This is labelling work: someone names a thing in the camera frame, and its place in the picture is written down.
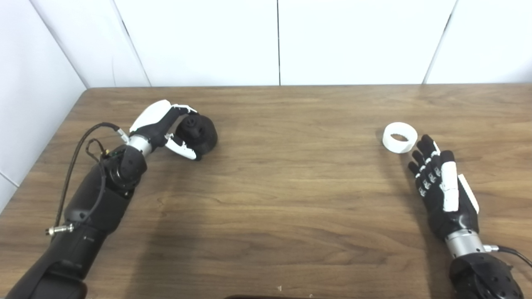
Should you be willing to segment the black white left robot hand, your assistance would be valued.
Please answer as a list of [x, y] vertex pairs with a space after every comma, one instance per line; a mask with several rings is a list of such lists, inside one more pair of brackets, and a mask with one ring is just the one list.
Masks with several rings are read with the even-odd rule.
[[171, 104], [168, 100], [150, 104], [129, 129], [126, 145], [135, 148], [144, 157], [148, 157], [157, 148], [166, 147], [182, 157], [199, 161], [202, 158], [200, 153], [190, 148], [182, 138], [169, 133], [183, 115], [188, 117], [199, 113], [188, 105]]

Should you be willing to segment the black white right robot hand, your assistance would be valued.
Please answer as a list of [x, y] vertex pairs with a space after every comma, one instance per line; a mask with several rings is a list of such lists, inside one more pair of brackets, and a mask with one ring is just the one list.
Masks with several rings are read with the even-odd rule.
[[444, 240], [460, 230], [480, 231], [480, 206], [465, 176], [458, 173], [452, 151], [441, 151], [431, 136], [422, 135], [408, 169], [436, 237]]

